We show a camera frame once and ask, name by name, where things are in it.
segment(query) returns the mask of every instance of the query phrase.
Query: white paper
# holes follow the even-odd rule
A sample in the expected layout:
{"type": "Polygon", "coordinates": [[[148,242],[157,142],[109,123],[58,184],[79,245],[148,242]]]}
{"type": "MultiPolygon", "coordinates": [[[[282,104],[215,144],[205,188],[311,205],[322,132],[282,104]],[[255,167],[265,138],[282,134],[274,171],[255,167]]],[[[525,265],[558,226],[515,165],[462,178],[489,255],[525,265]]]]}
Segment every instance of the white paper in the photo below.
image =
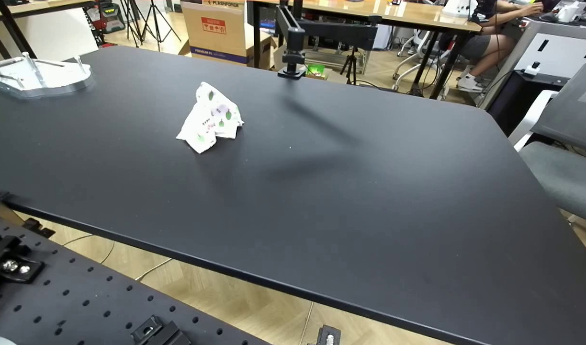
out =
{"type": "Polygon", "coordinates": [[[234,140],[242,125],[238,106],[215,86],[201,83],[196,92],[196,106],[176,138],[186,140],[198,153],[203,153],[217,144],[217,138],[234,140]]]}

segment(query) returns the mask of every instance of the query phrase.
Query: desk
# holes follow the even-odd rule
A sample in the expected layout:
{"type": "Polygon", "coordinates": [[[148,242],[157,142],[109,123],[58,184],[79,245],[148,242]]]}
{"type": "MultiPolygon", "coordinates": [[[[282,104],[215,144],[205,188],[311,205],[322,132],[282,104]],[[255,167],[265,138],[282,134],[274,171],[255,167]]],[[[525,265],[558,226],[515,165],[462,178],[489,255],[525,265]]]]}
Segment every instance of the desk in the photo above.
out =
{"type": "Polygon", "coordinates": [[[12,207],[448,341],[586,343],[586,251],[485,111],[131,48],[85,61],[90,92],[0,96],[12,207]],[[245,127],[198,155],[175,136],[201,81],[245,127]]]}
{"type": "MultiPolygon", "coordinates": [[[[261,8],[276,6],[278,0],[253,0],[253,17],[255,17],[255,56],[259,56],[259,27],[261,27],[261,8]]],[[[332,15],[343,15],[353,19],[368,19],[372,15],[381,17],[381,23],[389,25],[402,25],[402,27],[414,27],[414,29],[425,29],[425,31],[441,31],[441,33],[456,33],[458,44],[454,52],[450,54],[443,73],[437,79],[437,84],[431,92],[431,98],[437,98],[446,83],[446,77],[456,61],[456,56],[464,48],[464,44],[469,40],[471,35],[481,33],[481,27],[477,23],[468,21],[466,17],[443,14],[443,6],[431,6],[431,4],[412,4],[402,2],[401,6],[393,6],[391,0],[305,0],[303,8],[307,12],[316,14],[332,14],[332,15]]],[[[420,92],[420,81],[422,73],[427,65],[429,52],[435,44],[435,37],[429,42],[427,54],[424,58],[422,69],[416,75],[416,81],[412,84],[412,90],[420,92]]]]}
{"type": "MultiPolygon", "coordinates": [[[[50,12],[63,12],[71,8],[83,8],[94,4],[92,0],[50,0],[50,2],[31,2],[31,4],[21,4],[21,6],[10,6],[10,12],[14,17],[29,17],[29,15],[39,15],[39,14],[50,14],[50,12]]],[[[0,40],[0,54],[4,58],[10,58],[10,52],[0,40]]]]}

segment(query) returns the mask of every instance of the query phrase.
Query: floor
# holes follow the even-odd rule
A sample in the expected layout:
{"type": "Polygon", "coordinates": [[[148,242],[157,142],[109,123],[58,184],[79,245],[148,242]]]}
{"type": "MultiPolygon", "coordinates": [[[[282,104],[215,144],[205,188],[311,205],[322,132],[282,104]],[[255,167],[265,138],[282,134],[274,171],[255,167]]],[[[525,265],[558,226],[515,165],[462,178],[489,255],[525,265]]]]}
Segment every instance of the floor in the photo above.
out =
{"type": "MultiPolygon", "coordinates": [[[[175,33],[171,33],[161,44],[157,44],[157,40],[148,35],[146,42],[140,44],[140,48],[144,50],[155,50],[155,52],[165,52],[165,54],[180,54],[180,56],[192,56],[184,52],[184,42],[188,40],[188,33],[186,33],[186,23],[182,14],[165,14],[165,17],[169,19],[169,25],[175,29],[175,33],[180,37],[180,40],[175,37],[175,33]]],[[[159,27],[163,33],[163,37],[167,35],[167,23],[159,19],[159,27]]],[[[108,35],[106,38],[109,44],[117,44],[117,46],[136,46],[132,33],[129,31],[117,31],[113,35],[108,35]]],[[[322,48],[320,52],[314,50],[307,50],[309,54],[309,63],[320,63],[326,65],[328,69],[328,83],[341,83],[345,84],[347,79],[345,75],[339,73],[341,65],[347,60],[347,52],[337,52],[337,50],[326,50],[322,48]]],[[[395,71],[397,67],[402,63],[402,60],[408,58],[408,54],[399,56],[399,50],[374,50],[370,52],[370,56],[364,60],[366,61],[366,69],[362,75],[358,75],[358,84],[362,86],[378,86],[381,90],[391,90],[391,92],[402,92],[406,94],[410,90],[410,84],[416,77],[416,73],[410,73],[402,79],[402,83],[399,84],[399,88],[393,88],[395,84],[395,71]]],[[[420,58],[412,58],[408,63],[401,65],[401,73],[404,73],[406,69],[414,67],[420,61],[420,58]]],[[[454,88],[456,79],[460,77],[462,67],[456,67],[454,73],[450,75],[448,83],[446,83],[446,96],[443,98],[445,102],[456,102],[456,104],[469,104],[469,100],[466,98],[466,94],[458,92],[454,88]]],[[[429,92],[433,90],[433,81],[435,81],[435,69],[429,69],[424,79],[422,79],[422,90],[425,96],[429,96],[429,92]]]]}
{"type": "MultiPolygon", "coordinates": [[[[171,17],[173,27],[180,38],[186,40],[186,27],[182,15],[171,17]]],[[[119,46],[134,46],[127,38],[125,31],[109,35],[108,42],[119,46]]],[[[146,50],[157,50],[157,42],[148,38],[142,46],[146,50]]],[[[171,35],[161,50],[165,54],[178,54],[180,42],[171,35]]],[[[391,86],[393,71],[399,63],[397,52],[372,52],[368,69],[360,81],[391,86]]],[[[332,73],[328,83],[343,83],[343,77],[332,73]]],[[[448,102],[464,102],[456,92],[446,96],[448,102]]],[[[291,297],[280,291],[272,291],[255,284],[247,284],[236,278],[228,278],[199,267],[178,263],[161,255],[153,255],[125,244],[117,244],[106,238],[90,236],[62,224],[44,222],[54,228],[54,242],[79,251],[121,274],[136,278],[167,295],[173,295],[196,309],[201,309],[217,318],[230,322],[268,343],[280,345],[311,345],[316,343],[318,330],[324,324],[335,326],[343,332],[343,343],[347,345],[385,345],[385,343],[410,343],[410,345],[435,345],[443,343],[420,334],[412,334],[401,328],[393,328],[381,322],[374,322],[362,316],[355,316],[332,307],[312,303],[307,299],[291,297]]],[[[577,234],[586,244],[586,228],[575,226],[577,234]]]]}

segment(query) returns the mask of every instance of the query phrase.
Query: tripod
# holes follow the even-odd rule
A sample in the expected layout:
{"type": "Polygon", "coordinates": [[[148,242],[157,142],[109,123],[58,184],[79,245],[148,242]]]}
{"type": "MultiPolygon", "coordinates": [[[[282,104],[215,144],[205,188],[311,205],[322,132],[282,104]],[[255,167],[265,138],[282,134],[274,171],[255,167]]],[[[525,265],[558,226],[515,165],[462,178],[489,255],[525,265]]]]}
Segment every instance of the tripod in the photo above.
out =
{"type": "Polygon", "coordinates": [[[146,14],[146,19],[144,19],[144,29],[142,29],[142,35],[140,35],[140,38],[142,38],[142,42],[144,42],[144,38],[146,38],[146,33],[150,33],[155,40],[157,40],[157,46],[161,46],[165,40],[167,40],[167,37],[171,35],[171,33],[175,33],[175,37],[178,38],[178,42],[180,42],[180,37],[178,37],[178,33],[175,31],[175,27],[167,21],[167,17],[163,15],[163,12],[155,6],[155,0],[152,0],[152,6],[148,8],[148,14],[146,14]],[[165,25],[169,27],[169,31],[165,33],[165,37],[161,37],[161,29],[159,29],[159,17],[165,21],[165,25]],[[153,21],[155,21],[155,33],[150,29],[150,19],[153,17],[153,21]]]}
{"type": "Polygon", "coordinates": [[[347,73],[347,84],[356,84],[356,46],[353,46],[353,52],[351,56],[347,56],[347,61],[339,73],[341,75],[347,73]]]}
{"type": "Polygon", "coordinates": [[[142,15],[136,0],[121,0],[121,10],[123,10],[123,17],[125,17],[125,35],[129,38],[129,35],[132,35],[134,44],[138,48],[138,42],[142,44],[144,38],[140,37],[140,19],[146,21],[146,17],[142,15]]]}

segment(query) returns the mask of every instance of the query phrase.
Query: person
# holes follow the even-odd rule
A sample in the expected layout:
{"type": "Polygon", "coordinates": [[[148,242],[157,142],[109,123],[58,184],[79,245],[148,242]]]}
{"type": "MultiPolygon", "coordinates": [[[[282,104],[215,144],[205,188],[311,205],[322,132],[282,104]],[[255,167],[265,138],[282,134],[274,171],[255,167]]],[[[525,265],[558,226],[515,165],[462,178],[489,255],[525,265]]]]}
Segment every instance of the person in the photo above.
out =
{"type": "Polygon", "coordinates": [[[483,92],[479,77],[502,63],[523,37],[523,17],[552,12],[559,0],[538,0],[533,4],[512,4],[506,0],[479,0],[487,21],[481,21],[481,35],[473,37],[462,50],[462,56],[477,61],[458,81],[462,92],[483,92]]]}

